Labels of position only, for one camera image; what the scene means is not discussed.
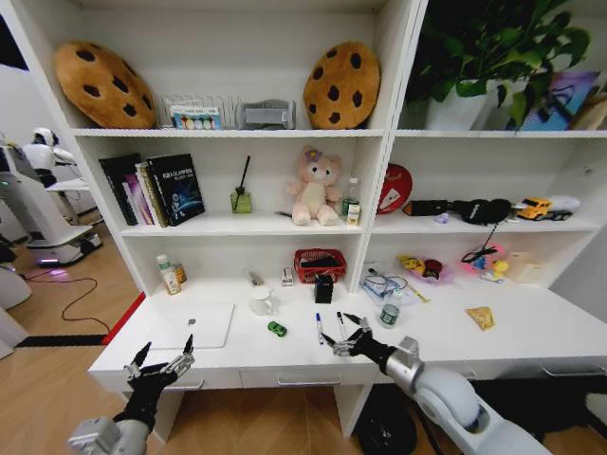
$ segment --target green toy car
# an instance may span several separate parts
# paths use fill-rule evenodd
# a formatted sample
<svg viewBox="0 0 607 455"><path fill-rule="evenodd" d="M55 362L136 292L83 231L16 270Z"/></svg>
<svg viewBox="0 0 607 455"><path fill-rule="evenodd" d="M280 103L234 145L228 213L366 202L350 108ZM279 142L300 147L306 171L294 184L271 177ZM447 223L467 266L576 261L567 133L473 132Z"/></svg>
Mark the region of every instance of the green toy car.
<svg viewBox="0 0 607 455"><path fill-rule="evenodd" d="M267 325L267 329L279 337L284 337L286 335L286 327L274 320Z"/></svg>

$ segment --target pink teddy bear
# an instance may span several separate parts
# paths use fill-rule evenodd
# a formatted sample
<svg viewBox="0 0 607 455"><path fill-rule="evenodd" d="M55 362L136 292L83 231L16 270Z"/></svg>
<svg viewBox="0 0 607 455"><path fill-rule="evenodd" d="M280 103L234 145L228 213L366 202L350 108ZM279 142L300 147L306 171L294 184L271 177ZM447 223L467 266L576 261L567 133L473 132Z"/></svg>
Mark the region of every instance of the pink teddy bear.
<svg viewBox="0 0 607 455"><path fill-rule="evenodd" d="M340 221L327 202L338 202L341 191L335 182L340 175L341 158L324 156L322 152L306 145L297 162L299 181L290 183L287 191L297 196L293 206L293 223L298 226L310 224L316 218L323 226L334 226Z"/></svg>

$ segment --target pen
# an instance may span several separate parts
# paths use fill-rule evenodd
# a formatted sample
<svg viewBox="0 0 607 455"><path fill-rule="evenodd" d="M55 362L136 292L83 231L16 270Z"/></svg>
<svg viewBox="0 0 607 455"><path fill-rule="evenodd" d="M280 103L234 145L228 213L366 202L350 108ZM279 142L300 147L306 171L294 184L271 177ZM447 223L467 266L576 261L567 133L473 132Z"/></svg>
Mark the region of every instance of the pen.
<svg viewBox="0 0 607 455"><path fill-rule="evenodd" d="M343 339L346 339L346 335L345 335L345 327L343 327L343 318L341 317L341 311L338 311L338 320L340 322L340 332L341 332L341 337Z"/></svg>
<svg viewBox="0 0 607 455"><path fill-rule="evenodd" d="M319 333L319 344L324 344L324 338L322 338L322 322L321 315L316 314L316 331Z"/></svg>

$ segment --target robotic arm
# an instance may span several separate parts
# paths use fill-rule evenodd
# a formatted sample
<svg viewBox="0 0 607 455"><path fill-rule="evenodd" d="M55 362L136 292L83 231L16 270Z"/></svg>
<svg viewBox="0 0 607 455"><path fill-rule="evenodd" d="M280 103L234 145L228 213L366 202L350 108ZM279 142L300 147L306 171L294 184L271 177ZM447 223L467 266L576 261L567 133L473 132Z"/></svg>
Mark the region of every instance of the robotic arm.
<svg viewBox="0 0 607 455"><path fill-rule="evenodd" d="M550 452L529 433L503 419L481 399L464 376L426 366L417 341L405 337L398 347L373 338L366 318L345 314L360 328L347 340L325 334L333 354L366 355L447 432L466 455L541 455Z"/></svg>
<svg viewBox="0 0 607 455"><path fill-rule="evenodd" d="M183 354L170 363L141 368L152 343L146 344L130 365L128 384L133 394L124 410L110 420L107 417L81 422L67 444L82 455L144 455L148 435L156 424L156 406L165 387L173 384L193 364L193 336Z"/></svg>

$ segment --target plastic container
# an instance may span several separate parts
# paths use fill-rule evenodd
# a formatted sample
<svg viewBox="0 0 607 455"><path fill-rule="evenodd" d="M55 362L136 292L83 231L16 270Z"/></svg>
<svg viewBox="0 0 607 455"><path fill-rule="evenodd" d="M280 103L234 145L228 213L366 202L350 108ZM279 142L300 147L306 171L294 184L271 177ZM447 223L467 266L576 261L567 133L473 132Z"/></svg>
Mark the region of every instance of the plastic container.
<svg viewBox="0 0 607 455"><path fill-rule="evenodd" d="M403 292L400 289L395 289L390 295L386 296L379 315L379 323L383 327L392 329L396 325L402 303Z"/></svg>
<svg viewBox="0 0 607 455"><path fill-rule="evenodd" d="M177 275L175 274L175 268L171 265L169 261L169 257L166 254L160 254L156 256L156 260L158 262L158 266L160 267L160 274L162 275L162 280L164 280L164 284L166 285L167 292L169 295L178 294L181 292L181 285L179 284L179 280L177 279Z"/></svg>
<svg viewBox="0 0 607 455"><path fill-rule="evenodd" d="M332 257L338 265L330 267L302 267L302 262L317 261L326 257ZM333 279L333 282L338 282L345 275L346 261L337 249L298 249L295 251L293 266L300 278L300 282L304 284L314 284L317 275L328 275Z"/></svg>
<svg viewBox="0 0 607 455"><path fill-rule="evenodd" d="M350 204L359 205L359 180L356 177L350 177L348 193L341 199L341 216L347 217Z"/></svg>

